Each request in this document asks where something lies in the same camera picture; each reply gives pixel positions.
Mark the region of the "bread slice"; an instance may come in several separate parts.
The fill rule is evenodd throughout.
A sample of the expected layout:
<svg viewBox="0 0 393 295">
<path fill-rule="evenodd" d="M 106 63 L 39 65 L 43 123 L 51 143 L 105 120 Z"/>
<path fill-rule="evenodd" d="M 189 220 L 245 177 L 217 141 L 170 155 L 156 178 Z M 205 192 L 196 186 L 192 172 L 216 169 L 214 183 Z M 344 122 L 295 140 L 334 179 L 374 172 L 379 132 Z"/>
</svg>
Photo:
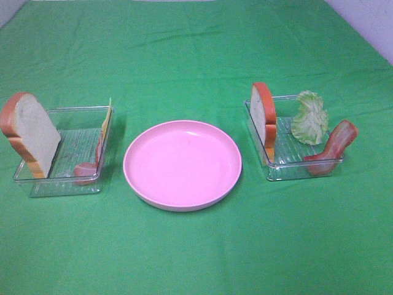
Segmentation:
<svg viewBox="0 0 393 295">
<path fill-rule="evenodd" d="M 251 92 L 251 117 L 270 162 L 274 161 L 277 135 L 276 109 L 270 89 L 264 82 L 254 82 Z"/>
<path fill-rule="evenodd" d="M 1 131 L 34 178 L 47 178 L 61 136 L 44 107 L 29 92 L 14 94 L 1 110 Z"/>
</svg>

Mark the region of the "yellow cheese slice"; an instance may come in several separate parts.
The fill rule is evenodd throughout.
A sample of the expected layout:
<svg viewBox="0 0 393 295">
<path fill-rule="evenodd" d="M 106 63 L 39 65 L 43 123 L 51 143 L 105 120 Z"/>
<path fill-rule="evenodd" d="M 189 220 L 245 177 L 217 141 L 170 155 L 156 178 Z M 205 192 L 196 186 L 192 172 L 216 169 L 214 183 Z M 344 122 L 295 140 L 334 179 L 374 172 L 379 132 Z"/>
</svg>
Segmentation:
<svg viewBox="0 0 393 295">
<path fill-rule="evenodd" d="M 109 99 L 108 110 L 107 110 L 107 113 L 106 113 L 106 117 L 105 117 L 105 119 L 103 121 L 103 124 L 101 126 L 101 139 L 102 140 L 105 139 L 105 137 L 106 137 L 107 127 L 109 125 L 109 119 L 110 119 L 110 116 L 111 116 L 111 112 L 112 112 L 112 99 L 110 98 Z"/>
</svg>

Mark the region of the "green lettuce leaf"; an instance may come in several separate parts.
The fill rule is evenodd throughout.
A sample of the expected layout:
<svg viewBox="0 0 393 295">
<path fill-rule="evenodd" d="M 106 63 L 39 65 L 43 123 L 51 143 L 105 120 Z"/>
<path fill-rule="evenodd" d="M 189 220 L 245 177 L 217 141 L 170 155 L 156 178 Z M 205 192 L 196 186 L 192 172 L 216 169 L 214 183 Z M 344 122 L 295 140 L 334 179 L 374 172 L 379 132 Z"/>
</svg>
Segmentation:
<svg viewBox="0 0 393 295">
<path fill-rule="evenodd" d="M 303 144 L 317 145 L 328 129 L 329 115 L 324 100 L 309 90 L 297 95 L 298 114 L 292 119 L 290 129 L 295 139 Z"/>
</svg>

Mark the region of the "pink round plate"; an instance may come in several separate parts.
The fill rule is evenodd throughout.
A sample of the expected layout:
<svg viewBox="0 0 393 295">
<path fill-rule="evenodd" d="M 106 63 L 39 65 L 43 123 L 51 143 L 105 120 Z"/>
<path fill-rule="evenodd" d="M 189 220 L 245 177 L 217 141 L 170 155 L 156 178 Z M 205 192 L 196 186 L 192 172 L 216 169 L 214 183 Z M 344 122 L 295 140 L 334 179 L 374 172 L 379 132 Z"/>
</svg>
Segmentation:
<svg viewBox="0 0 393 295">
<path fill-rule="evenodd" d="M 235 186 L 242 157 L 221 129 L 175 120 L 142 132 L 123 158 L 127 183 L 156 208 L 188 212 L 221 201 Z"/>
</svg>

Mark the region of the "green tablecloth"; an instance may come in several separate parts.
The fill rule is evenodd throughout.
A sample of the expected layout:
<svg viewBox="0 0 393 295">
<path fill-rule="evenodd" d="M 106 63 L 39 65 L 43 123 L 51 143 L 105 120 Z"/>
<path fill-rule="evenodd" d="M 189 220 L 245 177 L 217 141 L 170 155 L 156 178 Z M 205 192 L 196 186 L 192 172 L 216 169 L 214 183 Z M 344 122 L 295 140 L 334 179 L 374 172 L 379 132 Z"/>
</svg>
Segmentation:
<svg viewBox="0 0 393 295">
<path fill-rule="evenodd" d="M 322 95 L 359 129 L 326 178 L 267 181 L 243 102 Z M 1 101 L 112 102 L 115 155 L 95 195 L 33 199 L 1 138 L 2 294 L 391 294 L 392 67 L 324 1 L 31 1 L 1 30 Z M 156 209 L 123 155 L 167 120 L 216 125 L 243 171 L 221 202 Z"/>
</svg>

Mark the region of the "right clear plastic tray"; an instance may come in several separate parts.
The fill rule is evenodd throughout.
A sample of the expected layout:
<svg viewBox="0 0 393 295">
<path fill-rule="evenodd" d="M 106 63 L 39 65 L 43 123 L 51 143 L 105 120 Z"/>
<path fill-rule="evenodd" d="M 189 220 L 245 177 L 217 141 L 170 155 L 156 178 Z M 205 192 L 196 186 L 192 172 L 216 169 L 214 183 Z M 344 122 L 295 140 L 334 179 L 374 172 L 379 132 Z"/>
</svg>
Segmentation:
<svg viewBox="0 0 393 295">
<path fill-rule="evenodd" d="M 293 180 L 313 178 L 309 168 L 315 166 L 333 166 L 334 169 L 322 176 L 331 176 L 341 171 L 341 163 L 344 162 L 345 154 L 336 159 L 326 159 L 320 161 L 304 161 L 303 158 L 309 155 L 321 153 L 329 139 L 330 132 L 326 132 L 322 138 L 322 143 L 311 146 L 298 142 L 292 135 L 290 123 L 296 116 L 299 103 L 296 95 L 275 96 L 273 98 L 276 108 L 276 140 L 274 144 L 274 160 L 267 159 L 265 146 L 262 144 L 254 121 L 251 117 L 251 101 L 244 102 L 247 114 L 247 126 L 249 133 L 258 153 L 263 174 L 269 181 Z"/>
</svg>

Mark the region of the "clear plastic tray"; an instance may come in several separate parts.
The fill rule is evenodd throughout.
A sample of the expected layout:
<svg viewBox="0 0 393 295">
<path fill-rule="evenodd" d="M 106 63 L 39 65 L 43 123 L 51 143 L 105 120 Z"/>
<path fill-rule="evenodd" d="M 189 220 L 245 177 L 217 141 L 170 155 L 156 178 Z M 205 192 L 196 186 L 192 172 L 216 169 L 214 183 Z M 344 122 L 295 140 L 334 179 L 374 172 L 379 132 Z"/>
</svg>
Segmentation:
<svg viewBox="0 0 393 295">
<path fill-rule="evenodd" d="M 95 149 L 107 110 L 108 106 L 49 109 L 47 114 L 61 135 L 50 173 L 47 178 L 34 178 L 27 163 L 22 160 L 14 173 L 14 182 L 32 198 L 96 194 L 101 191 L 110 159 L 107 144 L 111 135 L 113 107 L 98 170 L 92 177 L 96 181 L 85 186 L 77 185 L 76 182 L 90 180 L 91 177 L 74 176 L 74 168 L 83 162 L 95 162 Z"/>
<path fill-rule="evenodd" d="M 322 143 L 311 146 L 298 142 L 292 135 L 290 123 L 296 116 L 299 103 L 296 95 L 275 96 L 273 98 L 276 108 L 276 140 L 274 144 L 274 160 L 267 159 L 265 146 L 262 144 L 254 121 L 251 117 L 251 101 L 244 102 L 247 114 L 247 126 L 249 133 L 258 153 L 263 174 L 269 181 L 293 180 L 313 178 L 309 168 L 315 166 L 333 166 L 334 169 L 322 176 L 331 176 L 341 171 L 341 163 L 344 162 L 345 154 L 336 159 L 326 159 L 320 161 L 304 161 L 303 158 L 309 155 L 321 153 L 329 139 L 330 132 L 326 132 L 322 138 Z"/>
</svg>

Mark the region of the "left clear plastic tray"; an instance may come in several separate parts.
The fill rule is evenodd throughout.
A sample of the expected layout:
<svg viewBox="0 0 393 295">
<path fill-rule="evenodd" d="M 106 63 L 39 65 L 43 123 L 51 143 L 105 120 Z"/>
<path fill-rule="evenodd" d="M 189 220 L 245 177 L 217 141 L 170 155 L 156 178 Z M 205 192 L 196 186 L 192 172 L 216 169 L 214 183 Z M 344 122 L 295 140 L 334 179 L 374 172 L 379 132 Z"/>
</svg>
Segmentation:
<svg viewBox="0 0 393 295">
<path fill-rule="evenodd" d="M 107 110 L 108 106 L 49 109 L 47 114 L 61 135 L 50 173 L 47 178 L 34 178 L 27 163 L 22 160 L 14 173 L 14 182 L 32 198 L 96 194 L 101 191 L 110 159 L 107 144 L 111 135 L 113 107 L 98 170 L 92 177 L 96 181 L 85 186 L 77 185 L 76 182 L 90 180 L 91 177 L 74 176 L 74 168 L 83 162 L 95 162 L 95 149 Z"/>
</svg>

